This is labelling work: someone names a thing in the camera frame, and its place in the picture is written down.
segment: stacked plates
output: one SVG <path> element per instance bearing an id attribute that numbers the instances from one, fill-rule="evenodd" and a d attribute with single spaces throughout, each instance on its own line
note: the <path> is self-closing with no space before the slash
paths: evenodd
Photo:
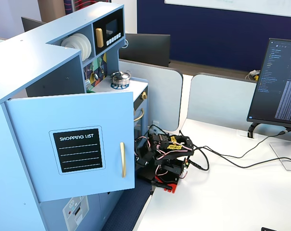
<path id="1" fill-rule="evenodd" d="M 61 43 L 61 46 L 81 50 L 82 61 L 85 61 L 87 58 L 89 58 L 92 52 L 92 46 L 89 39 L 80 33 L 73 34 L 72 36 L 64 39 Z"/>

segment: blue wall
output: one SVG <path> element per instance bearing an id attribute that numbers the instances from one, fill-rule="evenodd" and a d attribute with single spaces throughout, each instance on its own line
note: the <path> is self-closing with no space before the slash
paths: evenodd
<path id="1" fill-rule="evenodd" d="M 170 34 L 170 59 L 260 69 L 269 38 L 291 39 L 291 18 L 138 0 L 138 33 Z"/>

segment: whiteboard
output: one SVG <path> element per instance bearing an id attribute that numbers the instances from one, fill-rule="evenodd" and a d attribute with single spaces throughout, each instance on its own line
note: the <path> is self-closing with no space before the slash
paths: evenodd
<path id="1" fill-rule="evenodd" d="M 165 0 L 164 2 L 291 17 L 291 0 Z"/>

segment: gray partition panel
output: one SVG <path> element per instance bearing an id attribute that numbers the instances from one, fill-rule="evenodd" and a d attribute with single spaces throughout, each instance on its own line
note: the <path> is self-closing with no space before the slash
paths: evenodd
<path id="1" fill-rule="evenodd" d="M 256 82 L 200 73 L 192 78 L 188 119 L 248 131 L 247 115 Z M 259 125 L 255 132 L 276 135 L 284 127 Z M 291 133 L 283 139 L 291 140 Z"/>
<path id="2" fill-rule="evenodd" d="M 149 82 L 149 125 L 175 131 L 178 128 L 183 75 L 168 67 L 120 60 L 120 71 L 131 71 L 133 77 Z"/>

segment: monitor screen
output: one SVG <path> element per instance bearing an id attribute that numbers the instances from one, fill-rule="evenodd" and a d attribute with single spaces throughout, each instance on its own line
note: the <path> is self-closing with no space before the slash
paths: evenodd
<path id="1" fill-rule="evenodd" d="M 30 19 L 30 18 L 25 18 L 25 17 L 21 17 L 21 21 L 22 21 L 22 24 L 24 26 L 25 32 L 46 24 L 44 22 L 37 21 L 34 19 Z"/>
<path id="2" fill-rule="evenodd" d="M 170 35 L 126 34 L 127 48 L 120 48 L 119 58 L 169 67 Z"/>
<path id="3" fill-rule="evenodd" d="M 247 121 L 291 127 L 291 40 L 269 40 Z"/>

